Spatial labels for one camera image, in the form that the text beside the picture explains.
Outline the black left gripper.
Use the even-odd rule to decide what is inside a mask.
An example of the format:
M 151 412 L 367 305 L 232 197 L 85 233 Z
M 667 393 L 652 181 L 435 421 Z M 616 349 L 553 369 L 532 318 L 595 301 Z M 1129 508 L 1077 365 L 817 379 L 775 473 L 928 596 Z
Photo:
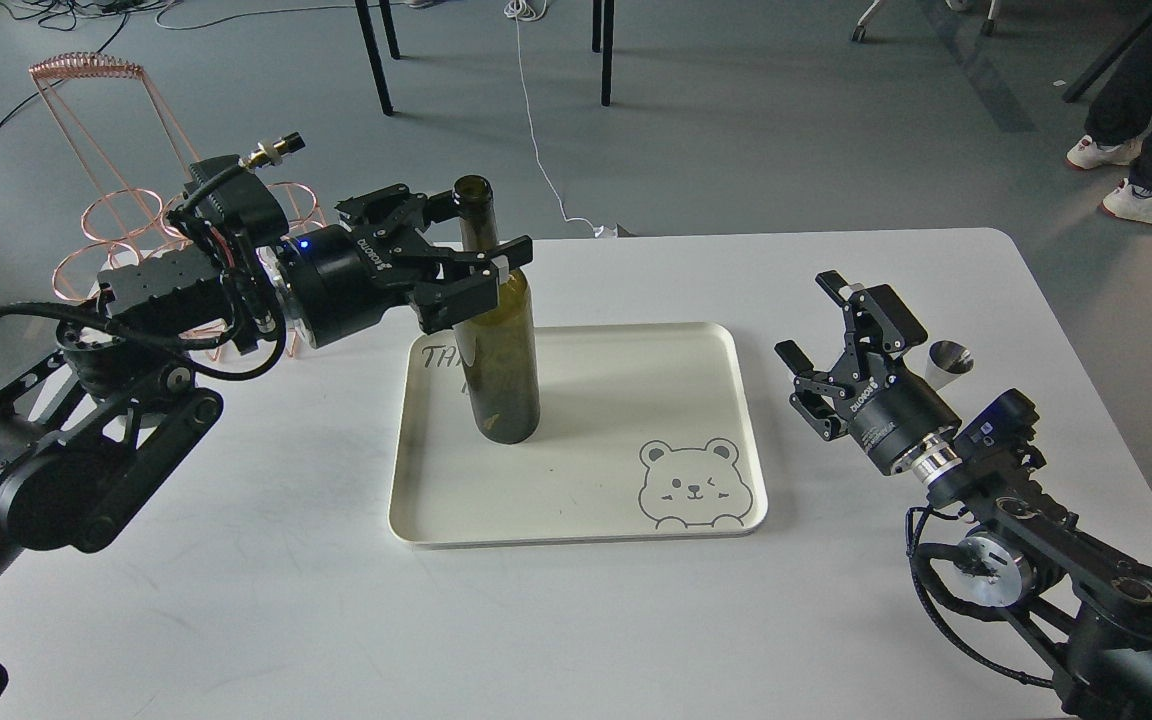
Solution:
M 452 192 L 415 194 L 392 184 L 338 202 L 340 225 L 280 240 L 274 287 L 289 323 L 320 348 L 412 306 L 420 331 L 445 331 L 498 305 L 498 286 L 532 260 L 532 238 L 488 250 L 430 245 L 430 225 L 456 219 Z M 406 263 L 391 251 L 406 251 Z

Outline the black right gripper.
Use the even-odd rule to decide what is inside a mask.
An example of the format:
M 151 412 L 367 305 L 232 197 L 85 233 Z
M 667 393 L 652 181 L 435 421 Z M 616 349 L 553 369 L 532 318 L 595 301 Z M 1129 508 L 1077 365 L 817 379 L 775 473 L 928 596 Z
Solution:
M 826 441 L 851 435 L 879 473 L 890 477 L 925 437 L 952 437 L 963 424 L 922 377 L 897 370 L 929 332 L 890 286 L 850 285 L 835 270 L 814 282 L 841 306 L 844 351 L 820 372 L 795 341 L 774 346 L 794 378 L 791 406 Z

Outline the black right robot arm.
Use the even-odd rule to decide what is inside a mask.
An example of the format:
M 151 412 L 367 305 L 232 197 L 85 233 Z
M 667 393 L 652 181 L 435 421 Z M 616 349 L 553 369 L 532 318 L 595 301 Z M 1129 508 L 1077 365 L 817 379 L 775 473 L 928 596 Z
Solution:
M 905 556 L 929 619 L 969 659 L 1055 691 L 1082 719 L 1152 719 L 1152 568 L 1087 535 L 1043 491 L 1036 406 L 1001 393 L 961 423 L 904 355 L 927 332 L 887 285 L 814 278 L 844 314 L 819 372 L 790 340 L 791 406 L 823 439 L 850 437 L 879 473 L 911 473 Z

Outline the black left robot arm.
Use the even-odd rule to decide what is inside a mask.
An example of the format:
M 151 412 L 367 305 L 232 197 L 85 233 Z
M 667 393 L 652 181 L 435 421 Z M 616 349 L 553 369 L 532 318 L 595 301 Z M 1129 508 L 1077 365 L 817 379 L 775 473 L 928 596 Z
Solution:
M 24 550 L 94 553 L 123 532 L 220 418 L 198 377 L 260 377 L 289 333 L 321 347 L 393 306 L 449 329 L 498 309 L 532 260 L 530 237 L 494 240 L 479 176 L 434 196 L 385 187 L 291 234 L 256 170 L 303 145 L 293 132 L 189 165 L 164 218 L 185 247 L 105 270 L 92 300 L 0 305 L 56 324 L 54 350 L 0 382 L 0 577 Z

